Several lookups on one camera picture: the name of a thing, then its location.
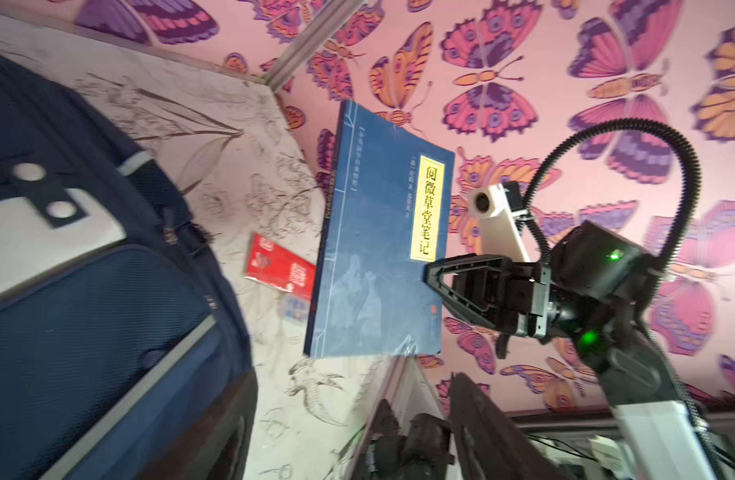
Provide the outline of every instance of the red packet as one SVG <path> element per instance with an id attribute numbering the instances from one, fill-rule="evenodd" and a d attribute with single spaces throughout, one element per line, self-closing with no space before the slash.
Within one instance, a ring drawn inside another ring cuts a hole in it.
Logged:
<path id="1" fill-rule="evenodd" d="M 314 289 L 314 265 L 275 244 L 265 236 L 255 234 L 245 278 L 273 286 L 283 292 L 311 302 Z"/>

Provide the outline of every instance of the green light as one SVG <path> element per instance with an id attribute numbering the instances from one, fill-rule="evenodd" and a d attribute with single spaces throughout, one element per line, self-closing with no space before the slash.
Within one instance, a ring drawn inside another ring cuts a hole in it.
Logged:
<path id="1" fill-rule="evenodd" d="M 583 350 L 587 350 L 589 347 L 593 346 L 598 339 L 599 334 L 593 330 L 590 330 L 583 334 L 581 340 L 578 341 L 578 346 L 581 347 Z"/>
<path id="2" fill-rule="evenodd" d="M 623 257 L 623 252 L 621 250 L 613 250 L 610 252 L 610 255 L 608 255 L 608 258 L 612 261 L 621 260 Z"/>

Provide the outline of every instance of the pink backdrop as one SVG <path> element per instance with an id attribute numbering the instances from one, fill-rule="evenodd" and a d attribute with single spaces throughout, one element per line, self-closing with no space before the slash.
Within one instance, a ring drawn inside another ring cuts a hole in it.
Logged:
<path id="1" fill-rule="evenodd" d="M 238 53 L 231 66 L 253 74 L 321 7 L 9 1 L 216 64 Z M 465 193 L 502 178 L 529 182 L 573 130 L 628 115 L 686 135 L 703 167 L 699 212 L 649 321 L 696 395 L 735 396 L 735 0 L 384 0 L 326 46 L 280 92 L 312 170 L 327 181 L 343 98 L 456 151 L 448 256 L 478 251 Z M 657 250 L 679 191 L 663 144 L 611 135 L 564 156 L 535 214 L 554 242 L 590 218 Z M 466 372 L 507 411 L 603 403 L 566 343 L 513 340 L 508 358 L 494 360 L 494 340 L 445 321 L 441 354 L 423 359 L 442 397 L 450 373 Z"/>

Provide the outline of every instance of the yellow label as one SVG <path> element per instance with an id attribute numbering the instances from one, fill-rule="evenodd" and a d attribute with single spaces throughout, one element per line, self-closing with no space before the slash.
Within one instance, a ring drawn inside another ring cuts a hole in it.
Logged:
<path id="1" fill-rule="evenodd" d="M 439 234 L 439 211 L 442 206 L 442 188 L 445 179 L 445 164 L 420 156 L 418 183 L 416 185 L 416 207 L 413 215 L 413 238 L 411 259 L 433 262 L 437 259 L 437 235 Z"/>

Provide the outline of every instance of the navy blue backpack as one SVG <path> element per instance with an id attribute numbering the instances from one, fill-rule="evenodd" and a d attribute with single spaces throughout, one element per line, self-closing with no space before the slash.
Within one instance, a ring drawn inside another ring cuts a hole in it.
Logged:
<path id="1" fill-rule="evenodd" d="M 250 342 L 170 179 L 0 57 L 0 478 L 241 478 Z"/>

